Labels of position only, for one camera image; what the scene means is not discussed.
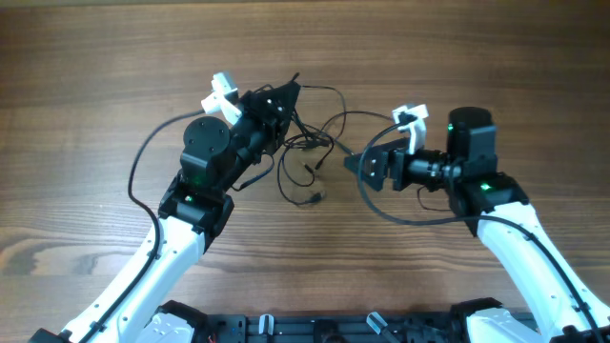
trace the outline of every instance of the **black cable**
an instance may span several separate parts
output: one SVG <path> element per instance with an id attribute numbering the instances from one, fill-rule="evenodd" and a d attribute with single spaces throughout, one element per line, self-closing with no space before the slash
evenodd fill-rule
<path id="1" fill-rule="evenodd" d="M 293 119 L 293 122 L 295 122 L 298 129 L 301 131 L 301 133 L 303 133 L 305 135 L 305 140 L 309 140 L 310 136 L 311 136 L 310 132 L 308 132 L 307 129 L 305 129 L 305 126 L 304 126 L 303 122 L 301 121 L 301 118 L 298 115 L 298 112 L 296 111 L 296 109 L 293 112 L 292 119 Z"/>
<path id="2" fill-rule="evenodd" d="M 400 225 L 432 226 L 432 225 L 456 223 L 456 222 L 463 222 L 463 221 L 488 220 L 488 221 L 495 221 L 500 224 L 504 224 L 506 226 L 509 226 L 509 227 L 521 232 L 530 241 L 532 241 L 540 249 L 542 254 L 544 256 L 546 256 L 546 258 L 549 260 L 549 262 L 551 262 L 551 264 L 553 265 L 553 268 L 555 268 L 556 272 L 559 274 L 559 277 L 563 280 L 563 283 L 565 284 L 565 286 L 568 288 L 568 290 L 574 297 L 574 300 L 576 301 L 576 303 L 579 306 L 579 310 L 582 311 L 582 313 L 584 314 L 587 322 L 589 323 L 589 326 L 591 327 L 591 331 L 593 332 L 593 335 L 596 337 L 598 342 L 600 342 L 600 343 L 604 342 L 603 338 L 601 337 L 600 329 L 599 329 L 597 323 L 595 322 L 595 319 L 591 315 L 588 305 L 582 300 L 582 298 L 580 297 L 580 294 L 576 290 L 576 287 L 574 287 L 574 284 L 572 283 L 572 281 L 570 280 L 568 275 L 565 273 L 563 268 L 559 265 L 559 262 L 546 249 L 546 247 L 538 240 L 538 238 L 533 233 L 525 230 L 520 225 L 518 225 L 510 220 L 500 218 L 500 217 L 494 217 L 491 215 L 466 215 L 466 216 L 456 216 L 456 217 L 452 217 L 452 218 L 442 218 L 442 219 L 432 219 L 432 220 L 407 220 L 407 219 L 401 219 L 398 217 L 394 217 L 386 212 L 383 212 L 377 206 L 375 206 L 375 204 L 373 204 L 373 202 L 371 201 L 371 198 L 369 197 L 369 195 L 366 192 L 366 189 L 364 188 L 364 183 L 362 182 L 362 171 L 364 169 L 364 161 L 366 159 L 366 154 L 369 151 L 369 149 L 376 143 L 376 141 L 378 141 L 381 137 L 385 136 L 389 132 L 394 131 L 398 127 L 403 126 L 403 125 L 404 124 L 402 124 L 402 123 L 394 124 L 391 127 L 385 129 L 384 131 L 378 133 L 369 142 L 369 144 L 367 144 L 367 146 L 364 148 L 364 151 L 362 152 L 362 155 L 360 156 L 360 161 L 358 163 L 358 170 L 357 170 L 357 186 L 358 186 L 358 190 L 360 191 L 360 195 L 362 196 L 362 200 L 364 200 L 366 205 L 373 212 L 375 212 L 377 215 L 381 216 L 382 218 L 389 220 L 391 222 L 400 224 Z"/>
<path id="3" fill-rule="evenodd" d="M 318 128 L 315 128 L 315 127 L 313 127 L 311 125 L 304 124 L 303 126 L 305 127 L 305 129 L 306 128 L 311 128 L 313 130 L 316 130 L 317 133 L 313 133 L 313 132 L 308 131 L 307 134 L 311 134 L 311 135 L 314 135 L 314 136 L 317 135 L 318 139 L 319 139 L 320 135 L 325 135 L 328 138 L 331 147 L 328 149 L 328 151 L 326 151 L 324 156 L 322 156 L 322 158 L 317 162 L 317 164 L 315 165 L 315 169 L 312 169 L 311 167 L 305 165 L 305 169 L 312 175 L 312 181 L 310 181 L 310 183 L 308 183 L 308 184 L 301 184 L 301 183 L 298 183 L 297 181 L 295 181 L 290 176 L 288 171 L 286 170 L 285 157 L 286 157 L 286 154 L 288 153 L 288 151 L 290 151 L 290 149 L 294 149 L 295 147 L 299 146 L 299 144 L 301 142 L 299 142 L 298 140 L 299 139 L 304 139 L 307 134 L 302 133 L 302 134 L 298 134 L 296 136 L 293 136 L 293 137 L 290 137 L 290 138 L 286 139 L 286 141 L 285 141 L 286 144 L 285 144 L 284 152 L 281 154 L 281 156 L 279 157 L 279 160 L 277 162 L 277 176 L 276 176 L 277 188 L 279 189 L 279 192 L 284 197 L 284 199 L 286 199 L 286 201 L 288 201 L 289 203 L 291 203 L 293 205 L 296 205 L 296 206 L 307 205 L 307 204 L 314 204 L 314 203 L 316 203 L 316 202 L 318 202 L 318 201 L 320 201 L 322 199 L 322 194 L 320 192 L 317 192 L 312 197 L 310 197 L 309 199 L 307 199 L 305 201 L 294 201 L 293 199 L 288 197 L 288 195 L 286 195 L 286 193 L 282 189 L 281 180 L 279 178 L 280 167 L 284 171 L 284 173 L 286 174 L 288 179 L 291 182 L 293 182 L 295 185 L 297 185 L 298 187 L 310 187 L 315 182 L 315 171 L 317 169 L 319 169 L 319 167 L 322 165 L 322 162 L 324 161 L 326 156 L 328 156 L 331 153 L 331 151 L 333 151 L 333 149 L 335 148 L 335 140 L 333 139 L 333 137 L 331 135 L 329 135 L 326 132 L 320 131 Z"/>
<path id="4" fill-rule="evenodd" d="M 347 105 L 345 104 L 345 97 L 343 96 L 343 93 L 340 92 L 339 90 L 337 90 L 336 88 L 328 87 L 328 86 L 306 86 L 306 85 L 303 85 L 301 87 L 302 88 L 308 88 L 308 89 L 319 89 L 319 90 L 335 91 L 339 95 L 339 97 L 341 98 L 341 106 L 343 107 L 343 112 L 341 113 L 343 115 L 343 124 L 341 124 L 341 131 L 335 137 L 335 139 L 338 139 L 341 136 L 341 134 L 343 134 L 343 131 L 345 131 L 345 123 L 347 121 Z"/>
<path id="5" fill-rule="evenodd" d="M 160 240 L 161 240 L 161 225 L 159 224 L 159 220 L 156 217 L 156 215 L 154 214 L 153 210 L 151 210 L 151 208 L 146 206 L 146 204 L 144 204 L 143 202 L 138 200 L 135 196 L 133 196 L 133 192 L 132 192 L 133 176 L 135 175 L 135 167 L 137 167 L 137 163 L 138 163 L 138 161 L 140 159 L 140 156 L 142 155 L 142 152 L 144 152 L 144 149 L 151 142 L 153 137 L 157 133 L 159 133 L 161 130 L 163 130 L 167 126 L 169 126 L 170 124 L 172 124 L 172 123 L 174 123 L 176 121 L 179 121 L 179 120 L 182 120 L 182 119 L 186 119 L 186 118 L 190 118 L 190 117 L 194 117 L 194 116 L 197 116 L 197 115 L 203 114 L 203 113 L 205 113 L 203 110 L 194 111 L 194 112 L 178 115 L 178 116 L 176 116 L 176 117 L 174 117 L 174 118 L 164 122 L 163 124 L 159 125 L 156 129 L 154 129 L 151 132 L 151 134 L 149 134 L 149 136 L 146 138 L 146 140 L 144 141 L 144 143 L 142 144 L 140 149 L 137 151 L 137 154 L 135 155 L 135 158 L 133 160 L 132 170 L 130 171 L 130 180 L 129 180 L 128 184 L 127 184 L 127 194 L 129 196 L 129 198 L 137 206 L 141 207 L 144 211 L 146 211 L 146 213 L 151 218 L 152 223 L 154 224 L 154 244 L 152 245 L 152 250 L 149 253 L 149 257 L 146 260 L 146 263 L 144 263 L 144 266 L 142 266 L 142 269 L 140 270 L 140 272 L 138 272 L 138 274 L 135 276 L 135 278 L 132 280 L 132 282 L 127 286 L 127 288 L 125 288 L 125 291 L 123 291 L 116 298 L 116 300 L 114 300 L 112 305 L 110 307 L 108 307 L 108 309 L 104 312 L 104 314 L 102 314 L 102 316 L 100 316 L 100 318 L 97 321 L 97 323 L 95 323 L 95 325 L 93 325 L 91 327 L 91 329 L 87 332 L 87 334 L 85 334 L 85 336 L 83 336 L 83 338 L 79 341 L 79 343 L 87 342 L 89 339 L 91 339 L 93 337 L 93 335 L 95 333 L 97 333 L 100 329 L 102 329 L 104 327 L 104 323 L 106 323 L 106 321 L 112 316 L 112 313 L 116 310 L 116 308 L 123 302 L 123 300 L 125 300 L 127 295 L 129 295 L 129 293 L 137 285 L 137 283 L 140 281 L 140 279 L 142 279 L 142 277 L 144 276 L 144 274 L 146 273 L 148 268 L 153 263 L 154 259 L 157 257 L 157 254 L 158 254 L 158 251 L 159 251 L 159 245 L 160 245 Z"/>
<path id="6" fill-rule="evenodd" d="M 421 206 L 422 209 L 426 210 L 426 211 L 437 211 L 437 212 L 450 212 L 451 210 L 449 209 L 433 209 L 433 208 L 429 208 L 427 206 L 425 206 L 423 204 L 423 202 L 421 201 L 421 190 L 425 189 L 426 186 L 421 186 L 417 189 L 417 202 L 419 203 L 419 206 Z"/>
<path id="7" fill-rule="evenodd" d="M 381 119 L 386 119 L 389 120 L 391 122 L 394 122 L 394 118 L 392 118 L 389 115 L 385 115 L 385 114 L 381 114 L 381 113 L 376 113 L 376 112 L 372 112 L 372 111 L 345 111 L 345 114 L 367 114 L 367 115 L 372 115 L 374 117 L 377 118 L 381 118 Z M 333 120 L 337 119 L 339 116 L 343 115 L 342 113 L 337 113 L 335 115 L 333 115 L 329 120 L 326 121 L 326 123 L 324 123 L 324 125 L 322 125 L 321 130 L 324 131 L 324 129 L 326 129 L 326 127 L 331 124 L 331 122 L 333 122 Z"/>
<path id="8" fill-rule="evenodd" d="M 274 88 L 274 86 L 272 86 L 270 84 L 267 84 L 267 85 L 264 85 L 264 86 L 261 86 L 261 87 L 257 88 L 256 90 L 253 91 L 253 93 L 258 93 L 258 92 L 260 92 L 260 91 L 262 91 L 262 90 L 264 90 L 266 88 L 272 90 Z"/>
<path id="9" fill-rule="evenodd" d="M 269 168 L 267 168 L 267 170 L 266 170 L 266 171 L 264 171 L 264 172 L 260 173 L 259 175 L 257 175 L 257 176 L 255 176 L 255 177 L 251 178 L 250 180 L 248 180 L 248 181 L 246 181 L 246 182 L 242 183 L 242 184 L 239 186 L 239 188 L 235 188 L 233 185 L 231 185 L 231 188 L 232 188 L 234 191 L 236 191 L 236 192 L 243 191 L 243 190 L 244 190 L 246 187 L 248 187 L 248 186 L 252 185 L 254 182 L 256 182 L 256 181 L 260 180 L 260 179 L 261 179 L 261 178 L 263 178 L 263 177 L 265 177 L 265 175 L 267 175 L 268 173 L 270 173 L 270 172 L 271 172 L 271 171 L 274 169 L 274 166 L 275 166 L 275 160 L 274 160 L 274 156 L 273 156 L 273 155 L 271 155 L 271 154 L 266 154 L 266 155 L 267 155 L 267 156 L 269 156 L 269 157 L 271 157 L 271 166 L 269 166 Z"/>

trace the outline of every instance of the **wood grain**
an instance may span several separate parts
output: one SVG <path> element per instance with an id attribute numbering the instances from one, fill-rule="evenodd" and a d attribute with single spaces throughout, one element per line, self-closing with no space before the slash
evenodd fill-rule
<path id="1" fill-rule="evenodd" d="M 602 5 L 480 2 L 0 11 L 0 342 L 59 331 L 108 285 L 150 226 L 126 195 L 135 151 L 158 123 L 197 109 L 223 70 L 242 90 L 300 71 L 303 84 L 342 90 L 353 110 L 426 103 L 434 149 L 444 149 L 450 110 L 491 110 L 500 168 L 610 301 L 608 14 Z M 321 125 L 340 103 L 304 90 L 298 108 Z M 179 167 L 186 125 L 144 154 L 135 189 L 152 206 Z M 361 149 L 385 125 L 353 115 L 344 142 Z M 321 154 L 296 152 L 289 168 Z M 464 225 L 381 220 L 342 158 L 334 152 L 322 168 L 327 198 L 317 206 L 284 202 L 271 176 L 235 194 L 225 231 L 170 298 L 207 313 L 399 313 L 483 296 L 523 310 Z M 373 197 L 403 217 L 439 215 L 422 211 L 411 189 Z M 446 206 L 442 194 L 425 201 Z"/>
<path id="2" fill-rule="evenodd" d="M 32 8 L 53 6 L 108 6 L 108 5 L 151 5 L 151 4 L 208 4 L 208 3 L 256 3 L 294 2 L 295 0 L 0 0 L 0 8 Z"/>

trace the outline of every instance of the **wire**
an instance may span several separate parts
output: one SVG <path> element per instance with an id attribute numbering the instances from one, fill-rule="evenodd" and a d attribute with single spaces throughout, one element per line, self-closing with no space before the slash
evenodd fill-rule
<path id="1" fill-rule="evenodd" d="M 341 98 L 341 106 L 343 107 L 343 112 L 341 113 L 343 115 L 343 124 L 341 124 L 341 131 L 335 137 L 335 139 L 338 139 L 341 136 L 341 134 L 343 134 L 343 131 L 345 131 L 345 123 L 347 121 L 347 105 L 345 104 L 345 97 L 343 96 L 343 93 L 341 93 L 339 90 L 337 90 L 334 87 L 328 87 L 328 86 L 306 86 L 306 85 L 303 85 L 301 87 L 302 88 L 308 88 L 308 89 L 319 89 L 319 90 L 335 91 L 339 95 L 339 97 Z"/>
<path id="2" fill-rule="evenodd" d="M 93 335 L 95 333 L 97 333 L 100 329 L 102 329 L 104 327 L 104 323 L 106 323 L 106 321 L 111 317 L 112 313 L 116 310 L 116 308 L 123 302 L 123 300 L 125 300 L 127 295 L 129 295 L 129 293 L 133 290 L 133 288 L 135 288 L 135 285 L 137 285 L 137 283 L 142 279 L 142 277 L 146 273 L 146 270 L 151 266 L 154 259 L 157 257 L 157 254 L 159 251 L 159 245 L 160 245 L 160 240 L 161 240 L 161 225 L 159 224 L 159 220 L 156 217 L 156 215 L 154 214 L 153 210 L 151 210 L 151 208 L 146 206 L 146 204 L 144 204 L 143 202 L 138 200 L 135 196 L 133 196 L 133 192 L 132 192 L 133 176 L 135 175 L 135 167 L 137 167 L 137 163 L 140 160 L 140 156 L 142 156 L 142 152 L 144 152 L 144 149 L 151 142 L 153 137 L 157 133 L 159 133 L 161 130 L 168 127 L 170 124 L 177 122 L 179 120 L 191 118 L 191 117 L 197 116 L 199 114 L 203 114 L 203 113 L 205 113 L 203 110 L 193 111 L 190 113 L 178 115 L 178 116 L 164 122 L 163 124 L 159 125 L 156 129 L 154 129 L 151 132 L 151 134 L 149 134 L 149 136 L 146 138 L 146 140 L 144 141 L 144 143 L 142 144 L 140 149 L 137 151 L 137 154 L 135 155 L 135 158 L 133 160 L 132 170 L 130 171 L 130 179 L 127 184 L 127 194 L 129 196 L 129 198 L 137 206 L 141 207 L 151 218 L 152 223 L 154 225 L 154 244 L 152 246 L 151 252 L 149 253 L 149 257 L 146 260 L 146 263 L 144 263 L 144 266 L 142 266 L 142 269 L 140 270 L 140 272 L 138 272 L 138 274 L 133 278 L 132 282 L 127 286 L 127 288 L 125 288 L 125 291 L 123 291 L 116 298 L 116 300 L 114 300 L 112 305 L 110 307 L 108 307 L 108 309 L 104 312 L 104 314 L 102 314 L 102 316 L 100 316 L 97 323 L 95 323 L 95 325 L 92 325 L 91 329 L 87 332 L 87 334 L 85 334 L 85 336 L 83 336 L 83 338 L 79 341 L 79 343 L 87 342 L 89 339 L 91 339 L 93 337 Z"/>
<path id="3" fill-rule="evenodd" d="M 248 186 L 252 185 L 254 182 L 256 182 L 256 181 L 260 180 L 260 179 L 261 179 L 261 178 L 263 178 L 263 177 L 265 177 L 265 175 L 267 175 L 268 173 L 270 173 L 270 172 L 271 172 L 271 171 L 274 169 L 274 166 L 275 166 L 275 160 L 274 160 L 274 156 L 273 156 L 273 155 L 271 155 L 270 153 L 268 153 L 268 154 L 266 154 L 266 155 L 267 155 L 267 156 L 269 156 L 269 157 L 271 157 L 271 166 L 269 166 L 269 168 L 267 168 L 267 170 L 266 170 L 266 171 L 264 171 L 264 172 L 260 173 L 259 175 L 257 175 L 257 176 L 255 176 L 255 177 L 251 178 L 250 180 L 248 180 L 248 181 L 246 181 L 246 182 L 242 183 L 242 184 L 239 186 L 239 188 L 235 188 L 233 185 L 231 185 L 231 188 L 232 188 L 234 191 L 236 191 L 236 192 L 243 191 L 243 190 L 244 190 L 246 187 L 248 187 Z"/>
<path id="4" fill-rule="evenodd" d="M 421 190 L 423 190 L 425 188 L 426 188 L 426 186 L 421 186 L 417 189 L 417 202 L 419 203 L 419 206 L 421 206 L 422 209 L 424 209 L 426 211 L 437 211 L 437 212 L 450 212 L 451 211 L 448 209 L 445 209 L 445 210 L 444 209 L 432 209 L 432 208 L 425 206 L 423 204 L 423 202 L 421 201 L 421 194 L 420 194 Z"/>
<path id="5" fill-rule="evenodd" d="M 372 115 L 374 117 L 377 118 L 381 118 L 381 119 L 386 119 L 389 120 L 391 122 L 394 122 L 394 119 L 389 116 L 389 115 L 384 115 L 381 113 L 376 113 L 376 112 L 372 112 L 372 111 L 345 111 L 345 114 L 367 114 L 367 115 Z M 322 125 L 321 130 L 324 131 L 324 129 L 326 129 L 326 127 L 331 124 L 331 122 L 333 122 L 333 120 L 337 119 L 339 116 L 343 115 L 342 113 L 337 113 L 335 115 L 333 115 L 329 120 L 326 121 L 326 123 L 324 123 L 324 125 Z"/>
<path id="6" fill-rule="evenodd" d="M 277 162 L 277 179 L 276 179 L 276 181 L 277 181 L 277 188 L 279 189 L 279 192 L 284 197 L 284 199 L 286 199 L 286 201 L 288 201 L 289 203 L 291 203 L 293 205 L 296 205 L 296 206 L 301 206 L 301 205 L 306 205 L 306 204 L 314 204 L 314 203 L 316 203 L 316 202 L 318 202 L 318 201 L 320 201 L 322 199 L 322 194 L 320 192 L 317 192 L 312 197 L 310 197 L 308 200 L 305 200 L 305 201 L 294 201 L 293 199 L 289 198 L 288 195 L 286 195 L 286 193 L 282 189 L 281 181 L 280 181 L 280 178 L 279 178 L 279 173 L 280 173 L 280 168 L 279 167 L 281 166 L 281 169 L 284 171 L 284 173 L 286 174 L 288 179 L 291 182 L 293 182 L 295 185 L 297 185 L 298 187 L 310 187 L 315 182 L 315 171 L 317 171 L 321 167 L 322 163 L 324 162 L 324 159 L 335 148 L 335 140 L 333 139 L 333 137 L 330 134 L 328 134 L 328 133 L 326 133 L 324 131 L 321 131 L 320 129 L 315 128 L 315 127 L 313 127 L 311 125 L 308 125 L 308 124 L 304 124 L 303 127 L 304 127 L 305 130 L 307 130 L 307 128 L 316 130 L 317 132 L 310 132 L 310 131 L 307 130 L 307 132 L 308 132 L 307 134 L 310 134 L 311 136 L 316 137 L 316 139 L 318 139 L 318 140 L 320 138 L 319 137 L 320 135 L 326 136 L 326 138 L 328 138 L 328 140 L 330 142 L 331 147 L 328 149 L 328 151 L 326 151 L 324 156 L 322 156 L 322 158 L 317 162 L 317 164 L 315 165 L 314 169 L 312 169 L 308 165 L 304 166 L 305 169 L 312 175 L 312 181 L 310 181 L 307 184 L 301 184 L 301 183 L 295 181 L 290 176 L 288 171 L 286 170 L 285 157 L 286 157 L 286 154 L 288 153 L 288 151 L 290 151 L 290 149 L 294 149 L 295 147 L 299 147 L 300 143 L 306 143 L 306 142 L 302 142 L 302 141 L 299 142 L 299 139 L 305 139 L 307 134 L 302 133 L 302 134 L 298 134 L 298 135 L 296 135 L 294 137 L 290 137 L 290 138 L 286 139 L 284 152 L 281 154 L 281 156 L 279 158 L 279 161 Z M 316 144 L 318 144 L 318 145 L 314 146 L 314 148 L 321 146 L 322 143 L 318 142 Z"/>
<path id="7" fill-rule="evenodd" d="M 303 135 L 305 136 L 305 140 L 309 140 L 311 133 L 305 128 L 305 124 L 303 124 L 303 122 L 301 121 L 300 116 L 298 115 L 298 112 L 295 111 L 293 112 L 293 116 L 292 116 L 293 122 L 295 122 L 296 126 L 298 127 L 298 129 L 301 131 L 301 133 L 303 133 Z"/>
<path id="8" fill-rule="evenodd" d="M 274 86 L 272 86 L 272 85 L 270 85 L 270 84 L 267 84 L 267 85 L 264 85 L 264 86 L 262 86 L 262 87 L 257 88 L 256 90 L 254 90 L 254 91 L 253 91 L 253 93 L 258 93 L 258 92 L 260 92 L 260 91 L 263 91 L 263 90 L 264 90 L 264 89 L 266 89 L 266 88 L 268 88 L 268 89 L 272 90 L 272 89 L 274 88 Z"/>
<path id="9" fill-rule="evenodd" d="M 538 240 L 538 238 L 533 233 L 525 230 L 520 225 L 518 225 L 510 220 L 491 216 L 491 215 L 465 215 L 465 216 L 456 216 L 456 217 L 451 217 L 451 218 L 441 218 L 441 219 L 432 219 L 432 220 L 407 220 L 407 219 L 401 219 L 398 217 L 394 217 L 386 212 L 383 212 L 377 206 L 375 206 L 375 204 L 373 204 L 373 202 L 371 201 L 371 198 L 369 197 L 369 195 L 366 192 L 366 189 L 364 188 L 364 183 L 362 182 L 362 171 L 364 169 L 364 161 L 366 160 L 366 154 L 367 154 L 367 152 L 369 152 L 371 147 L 376 143 L 376 141 L 378 141 L 381 137 L 385 136 L 389 132 L 396 130 L 398 127 L 400 127 L 402 125 L 404 125 L 404 124 L 401 124 L 401 123 L 394 124 L 391 127 L 378 133 L 369 142 L 369 144 L 367 144 L 367 146 L 364 148 L 364 151 L 362 152 L 362 155 L 360 156 L 360 161 L 358 163 L 358 169 L 357 169 L 357 186 L 358 186 L 358 190 L 360 191 L 360 195 L 362 196 L 362 200 L 364 200 L 366 205 L 373 212 L 375 212 L 377 215 L 381 216 L 382 218 L 387 219 L 391 222 L 400 224 L 400 225 L 432 226 L 432 225 L 456 223 L 456 222 L 462 222 L 462 221 L 487 220 L 487 221 L 495 221 L 500 224 L 504 224 L 506 226 L 509 226 L 509 227 L 521 232 L 540 249 L 542 254 L 544 256 L 546 256 L 546 258 L 549 260 L 549 262 L 553 265 L 553 268 L 555 268 L 556 272 L 559 274 L 559 277 L 563 280 L 563 283 L 565 284 L 565 286 L 568 288 L 568 290 L 574 297 L 574 300 L 578 304 L 579 309 L 584 314 L 587 322 L 589 323 L 589 326 L 591 327 L 591 331 L 593 332 L 593 335 L 596 337 L 596 339 L 600 343 L 604 342 L 603 338 L 601 337 L 600 329 L 599 329 L 597 323 L 595 322 L 595 319 L 591 315 L 588 305 L 584 303 L 584 301 L 580 297 L 580 294 L 576 290 L 576 287 L 574 287 L 574 284 L 572 283 L 572 281 L 570 280 L 568 275 L 565 273 L 563 268 L 559 265 L 559 262 L 546 249 L 546 247 Z"/>

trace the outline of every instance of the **wooden table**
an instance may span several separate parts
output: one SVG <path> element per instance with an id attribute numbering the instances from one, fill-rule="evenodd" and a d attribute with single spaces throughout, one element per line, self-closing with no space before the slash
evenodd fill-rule
<path id="1" fill-rule="evenodd" d="M 343 91 L 351 110 L 425 103 L 433 149 L 445 149 L 450 110 L 489 109 L 500 169 L 610 301 L 607 17 L 607 6 L 449 1 L 1 11 L 0 342 L 58 332 L 130 258 L 151 225 L 126 195 L 133 156 L 157 124 L 199 108 L 217 71 L 231 71 L 242 91 L 300 71 L 302 84 Z M 298 109 L 319 126 L 340 103 L 303 90 Z M 186 125 L 155 138 L 137 171 L 135 192 L 155 208 L 179 168 Z M 386 126 L 353 115 L 343 141 L 362 149 Z M 288 167 L 322 153 L 295 151 Z M 274 176 L 235 194 L 224 233 L 169 298 L 206 313 L 401 313 L 483 296 L 524 310 L 464 225 L 380 219 L 343 157 L 334 152 L 322 168 L 327 197 L 316 206 L 285 202 Z M 421 210 L 414 189 L 373 197 L 405 218 L 443 215 Z M 425 201 L 446 206 L 440 192 Z"/>

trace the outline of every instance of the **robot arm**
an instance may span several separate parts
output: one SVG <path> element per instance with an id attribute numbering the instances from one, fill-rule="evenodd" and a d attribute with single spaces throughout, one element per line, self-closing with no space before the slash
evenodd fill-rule
<path id="1" fill-rule="evenodd" d="M 218 118 L 203 116 L 185 130 L 185 148 L 180 157 L 182 169 L 159 206 L 161 240 L 157 257 L 109 319 L 98 323 L 133 276 L 145 266 L 153 250 L 155 233 L 151 229 L 110 286 L 68 323 L 56 336 L 58 339 L 70 342 L 138 339 L 175 282 L 222 233 L 234 208 L 226 191 L 249 166 L 260 162 L 262 154 L 273 155 L 282 145 L 299 90 L 293 79 L 269 91 L 248 91 L 237 99 L 233 80 L 224 73 L 214 76 L 213 94 L 202 101 L 202 106 L 207 114 L 223 111 L 233 126 L 229 128 Z M 87 338 L 92 329 L 94 334 Z M 189 333 L 161 330 L 159 334 L 167 334 L 167 339 L 174 342 L 173 339 Z M 35 336 L 31 341 L 44 340 Z"/>
<path id="2" fill-rule="evenodd" d="M 427 117 L 422 106 L 397 109 L 394 128 L 413 131 L 413 126 L 419 125 L 422 131 L 422 119 Z M 380 134 L 364 153 L 347 157 L 345 165 L 376 191 L 382 189 L 386 177 L 394 180 L 395 191 L 414 183 L 431 192 L 446 190 L 457 217 L 414 222 L 383 213 L 358 182 L 365 202 L 382 217 L 399 224 L 464 221 L 471 234 L 494 253 L 509 273 L 539 325 L 540 334 L 534 333 L 504 309 L 491 306 L 466 316 L 463 324 L 468 337 L 464 339 L 563 342 L 570 335 L 585 339 L 583 342 L 604 339 L 601 336 L 610 331 L 610 308 L 593 295 L 555 248 L 519 184 L 497 172 L 495 134 L 489 111 L 456 109 L 449 114 L 447 152 L 426 151 L 423 142 L 414 143 L 412 137 L 373 147 Z"/>

